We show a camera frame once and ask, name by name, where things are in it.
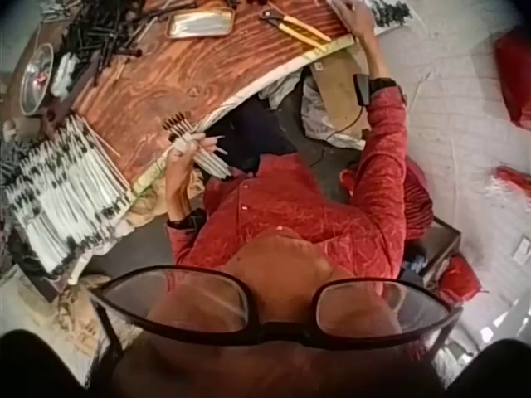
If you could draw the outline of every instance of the cable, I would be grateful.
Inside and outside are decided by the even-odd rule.
[[[354,126],[362,117],[362,114],[363,114],[363,106],[361,107],[361,109],[359,110],[359,114],[358,116],[356,116],[356,119],[351,123],[349,124],[347,127],[345,127],[344,129],[340,129],[339,131],[334,131],[333,133],[331,133],[328,137],[326,137],[324,139],[324,141],[327,143],[329,141],[329,139],[331,139],[335,134],[340,134],[340,133],[343,133],[344,131],[350,129],[352,126]],[[319,164],[324,158],[324,148],[321,148],[321,154],[319,156],[319,159],[317,159],[315,162],[311,163],[309,165],[309,168],[313,168],[315,165]]]

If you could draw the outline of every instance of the wooden workbench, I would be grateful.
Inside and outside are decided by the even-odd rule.
[[[222,0],[197,0],[200,7],[225,7]],[[162,0],[148,0],[159,7]],[[125,178],[140,192],[160,173],[157,161],[168,150],[163,120],[185,112],[191,121],[207,128],[241,102],[312,61],[352,44],[336,16],[322,1],[275,0],[278,8],[320,29],[334,40],[327,51],[312,49],[259,19],[263,7],[239,6],[234,30],[223,38],[172,41],[167,23],[156,24],[140,48],[144,55],[132,60],[114,83],[123,59],[116,56],[96,88],[88,85],[74,105],[93,129],[120,156],[109,153]],[[63,24],[45,25],[39,42],[57,42]],[[35,43],[27,45],[2,106],[2,119],[20,115],[18,92],[22,72]]]

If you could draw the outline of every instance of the pliers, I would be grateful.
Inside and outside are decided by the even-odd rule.
[[[301,30],[305,30],[309,32],[311,36],[318,37],[320,40],[326,43],[330,43],[332,41],[330,37],[326,36],[324,33],[320,32],[314,27],[311,27],[310,25],[307,25],[304,22],[299,21],[297,18],[293,18],[293,17],[290,17],[289,15],[285,15],[279,11],[276,11],[275,9],[264,10],[261,13],[260,19],[263,21],[269,22],[271,25],[279,28],[281,31],[290,35],[294,39],[302,41],[303,43],[306,43],[315,48],[319,48],[320,50],[323,50],[323,51],[326,50],[323,44],[317,42],[316,40],[310,37],[305,36],[302,33],[299,33],[298,31],[296,31],[289,25],[293,25],[293,26],[300,28]]]

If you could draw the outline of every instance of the metal bowl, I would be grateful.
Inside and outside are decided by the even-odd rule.
[[[44,43],[26,65],[20,88],[20,109],[25,116],[35,114],[41,108],[50,86],[53,71],[53,46]]]

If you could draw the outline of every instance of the red patterned shirt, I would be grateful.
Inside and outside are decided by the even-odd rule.
[[[405,107],[397,87],[379,90],[368,108],[372,132],[348,205],[329,201],[299,155],[264,155],[255,177],[211,179],[207,223],[196,236],[168,228],[175,262],[215,268],[265,229],[285,226],[357,277],[396,278],[406,221]]]

